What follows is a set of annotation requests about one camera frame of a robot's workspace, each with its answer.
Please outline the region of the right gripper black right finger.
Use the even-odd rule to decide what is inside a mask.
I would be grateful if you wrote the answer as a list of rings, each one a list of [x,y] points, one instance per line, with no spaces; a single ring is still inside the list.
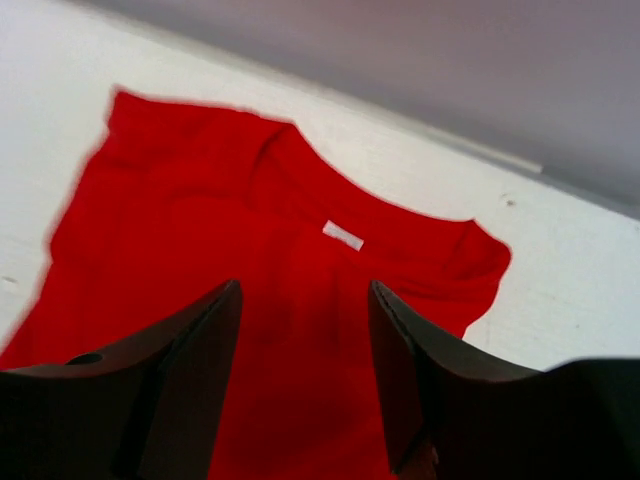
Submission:
[[[383,283],[369,332],[384,439],[400,479],[635,479],[639,363],[537,371],[422,318]]]

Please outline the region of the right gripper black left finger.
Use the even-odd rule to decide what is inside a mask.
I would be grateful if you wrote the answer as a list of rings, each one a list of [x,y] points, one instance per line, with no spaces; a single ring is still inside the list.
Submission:
[[[1,375],[5,479],[204,479],[242,312],[231,280],[64,364]]]

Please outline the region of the red t-shirt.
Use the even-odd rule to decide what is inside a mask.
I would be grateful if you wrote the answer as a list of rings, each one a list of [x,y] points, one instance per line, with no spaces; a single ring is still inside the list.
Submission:
[[[135,333],[228,279],[243,290],[213,479],[387,479],[367,291],[455,336],[492,305],[509,248],[476,222],[360,189],[291,123],[118,91],[3,368]],[[326,236],[332,221],[360,251]]]

